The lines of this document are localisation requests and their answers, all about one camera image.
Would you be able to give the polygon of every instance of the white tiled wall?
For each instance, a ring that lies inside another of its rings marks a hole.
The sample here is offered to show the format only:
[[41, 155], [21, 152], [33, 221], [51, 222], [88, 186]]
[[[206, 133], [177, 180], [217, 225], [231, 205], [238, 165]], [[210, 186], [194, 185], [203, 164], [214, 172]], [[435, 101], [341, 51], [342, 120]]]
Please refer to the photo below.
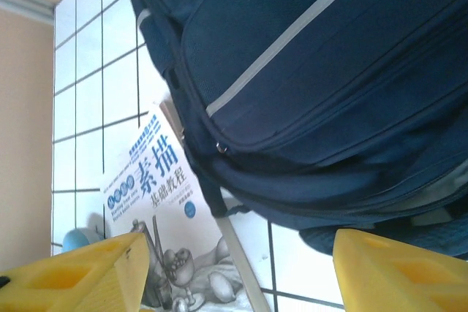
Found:
[[[150, 104], [169, 94], [130, 0], [63, 0], [55, 43], [51, 254], [75, 227], [105, 232], [102, 172], [112, 169]], [[340, 311], [329, 256], [254, 213], [231, 222], [272, 311]]]

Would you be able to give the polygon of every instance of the yellow object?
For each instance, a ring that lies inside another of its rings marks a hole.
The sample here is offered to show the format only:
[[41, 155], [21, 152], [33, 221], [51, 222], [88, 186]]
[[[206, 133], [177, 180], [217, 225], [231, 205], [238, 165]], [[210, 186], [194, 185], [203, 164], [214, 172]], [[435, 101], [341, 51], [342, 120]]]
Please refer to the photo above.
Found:
[[148, 266], [144, 234], [107, 239], [0, 273], [0, 312], [136, 312]]
[[333, 262], [346, 312], [468, 311], [468, 263], [354, 229]]

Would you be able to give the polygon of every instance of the backpack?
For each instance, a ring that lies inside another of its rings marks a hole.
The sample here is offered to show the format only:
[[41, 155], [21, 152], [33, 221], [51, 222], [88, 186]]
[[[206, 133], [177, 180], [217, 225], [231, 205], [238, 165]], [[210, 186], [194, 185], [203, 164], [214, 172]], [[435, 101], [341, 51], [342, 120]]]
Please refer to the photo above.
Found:
[[468, 0], [131, 1], [215, 217], [468, 253]]

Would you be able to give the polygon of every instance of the book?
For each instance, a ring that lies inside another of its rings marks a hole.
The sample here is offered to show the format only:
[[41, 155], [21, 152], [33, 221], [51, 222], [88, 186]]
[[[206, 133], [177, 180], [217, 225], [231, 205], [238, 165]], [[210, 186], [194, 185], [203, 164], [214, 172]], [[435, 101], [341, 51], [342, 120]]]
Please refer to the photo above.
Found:
[[146, 236], [150, 267], [142, 304], [156, 311], [253, 311], [250, 298], [256, 311], [267, 311], [230, 221], [217, 224], [203, 199], [182, 131], [170, 102], [155, 105], [104, 176], [110, 236]]

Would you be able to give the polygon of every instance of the wall trim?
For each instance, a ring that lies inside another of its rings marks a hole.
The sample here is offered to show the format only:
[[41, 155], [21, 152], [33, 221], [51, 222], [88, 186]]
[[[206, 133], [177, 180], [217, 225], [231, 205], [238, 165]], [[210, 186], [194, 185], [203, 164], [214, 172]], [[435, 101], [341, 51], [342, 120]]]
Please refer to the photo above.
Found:
[[0, 9], [52, 26], [54, 7], [48, 0], [0, 0]]

